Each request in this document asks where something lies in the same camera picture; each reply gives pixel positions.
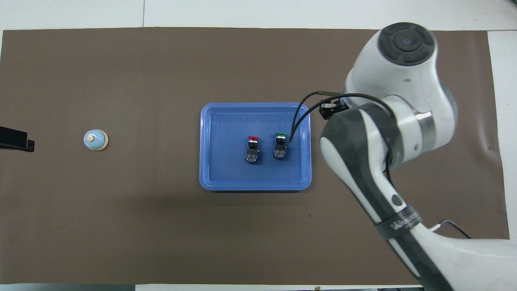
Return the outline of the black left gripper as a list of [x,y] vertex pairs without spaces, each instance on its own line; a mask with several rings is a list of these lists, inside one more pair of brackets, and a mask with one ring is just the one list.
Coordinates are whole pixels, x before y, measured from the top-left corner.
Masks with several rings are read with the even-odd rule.
[[0,149],[33,152],[35,142],[28,139],[28,133],[25,131],[0,127]]

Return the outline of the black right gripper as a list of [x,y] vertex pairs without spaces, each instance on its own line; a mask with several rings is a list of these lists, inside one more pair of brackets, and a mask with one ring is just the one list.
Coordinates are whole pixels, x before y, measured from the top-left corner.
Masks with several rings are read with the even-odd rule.
[[329,120],[332,115],[348,110],[349,104],[345,99],[336,99],[335,101],[327,101],[319,106],[319,114],[324,120]]

